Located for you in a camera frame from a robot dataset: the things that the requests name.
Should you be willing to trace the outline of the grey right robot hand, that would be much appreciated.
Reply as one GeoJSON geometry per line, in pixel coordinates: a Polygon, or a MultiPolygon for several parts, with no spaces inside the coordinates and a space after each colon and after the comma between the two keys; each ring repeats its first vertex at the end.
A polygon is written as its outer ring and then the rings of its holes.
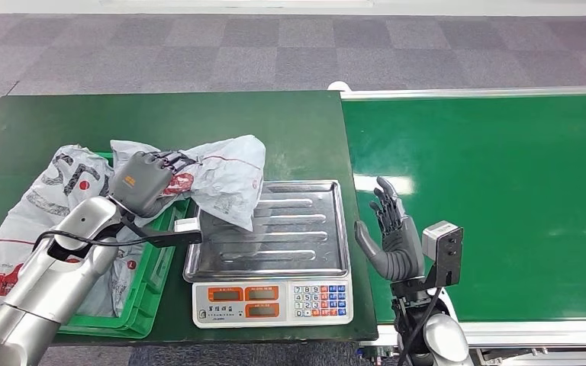
{"type": "Polygon", "coordinates": [[[370,202],[381,232],[377,244],[363,221],[354,223],[355,239],[372,267],[384,279],[396,282],[425,275],[423,251],[414,219],[404,208],[393,184],[376,178],[378,202],[370,202]]]}

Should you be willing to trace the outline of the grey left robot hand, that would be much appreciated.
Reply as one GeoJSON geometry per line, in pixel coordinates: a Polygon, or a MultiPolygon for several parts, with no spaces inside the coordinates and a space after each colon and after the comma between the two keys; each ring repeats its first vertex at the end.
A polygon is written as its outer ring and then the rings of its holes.
{"type": "Polygon", "coordinates": [[[186,170],[198,164],[183,152],[135,152],[110,183],[110,196],[133,215],[157,215],[169,201],[190,189],[193,176],[186,170]]]}

